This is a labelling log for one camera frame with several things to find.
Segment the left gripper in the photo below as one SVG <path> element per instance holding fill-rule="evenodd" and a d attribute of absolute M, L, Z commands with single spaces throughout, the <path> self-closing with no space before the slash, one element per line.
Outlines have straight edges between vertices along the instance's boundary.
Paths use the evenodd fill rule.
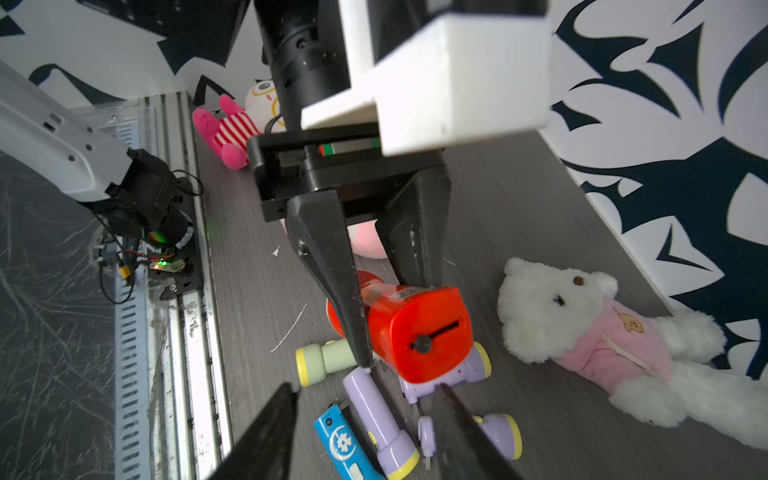
<path fill-rule="evenodd" d="M 345 216 L 361 222 L 383 212 L 376 231 L 399 282 L 435 289 L 443 285 L 452 190 L 436 151 L 390 157 L 379 147 L 321 153 L 323 146 L 378 134 L 378 125 L 367 123 L 267 134 L 247 143 L 264 220 L 285 218 L 291 248 L 328 297 L 364 368 L 373 354 Z"/>

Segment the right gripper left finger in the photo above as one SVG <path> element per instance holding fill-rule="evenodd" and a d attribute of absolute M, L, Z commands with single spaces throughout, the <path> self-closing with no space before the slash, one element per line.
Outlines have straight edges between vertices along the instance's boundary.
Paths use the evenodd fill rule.
<path fill-rule="evenodd" d="M 298 398 L 282 383 L 209 479 L 288 479 Z"/>

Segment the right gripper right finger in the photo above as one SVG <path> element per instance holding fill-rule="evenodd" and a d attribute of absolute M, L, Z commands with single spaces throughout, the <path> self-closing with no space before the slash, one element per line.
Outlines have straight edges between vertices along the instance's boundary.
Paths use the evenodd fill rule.
<path fill-rule="evenodd" d="M 441 479 L 519 480 L 448 385 L 436 387 L 429 415 L 434 422 Z"/>

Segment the green flashlight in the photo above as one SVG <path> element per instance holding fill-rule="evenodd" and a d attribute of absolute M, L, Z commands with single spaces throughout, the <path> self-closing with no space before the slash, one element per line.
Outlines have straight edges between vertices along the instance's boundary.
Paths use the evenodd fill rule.
<path fill-rule="evenodd" d="M 310 344 L 295 351 L 299 383 L 309 387 L 323 382 L 330 374 L 358 366 L 344 338 L 326 344 Z"/>

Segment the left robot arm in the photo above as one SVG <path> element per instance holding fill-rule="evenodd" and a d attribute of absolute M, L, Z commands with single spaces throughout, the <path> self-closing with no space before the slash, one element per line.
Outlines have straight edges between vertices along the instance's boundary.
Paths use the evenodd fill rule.
<path fill-rule="evenodd" d="M 354 358 L 382 346 L 364 323 L 347 225 L 374 219 L 398 279 L 435 288 L 451 181 L 440 150 L 451 122 L 416 81 L 399 107 L 390 79 L 446 47 L 448 10 L 422 1 L 258 1 L 263 59 L 276 83 L 283 133 L 246 144 L 268 221 L 284 220 L 327 294 Z M 159 158 L 93 129 L 9 67 L 1 70 L 1 147 L 121 235 L 177 241 L 174 175 Z"/>

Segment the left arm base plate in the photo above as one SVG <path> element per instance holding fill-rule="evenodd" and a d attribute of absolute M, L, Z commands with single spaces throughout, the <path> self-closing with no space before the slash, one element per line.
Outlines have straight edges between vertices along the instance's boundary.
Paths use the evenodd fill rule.
<path fill-rule="evenodd" d="M 148 280 L 151 287 L 159 288 L 161 301 L 201 291 L 204 286 L 203 238 L 196 205 L 203 187 L 189 176 L 177 177 L 176 183 L 170 218 L 147 245 Z"/>

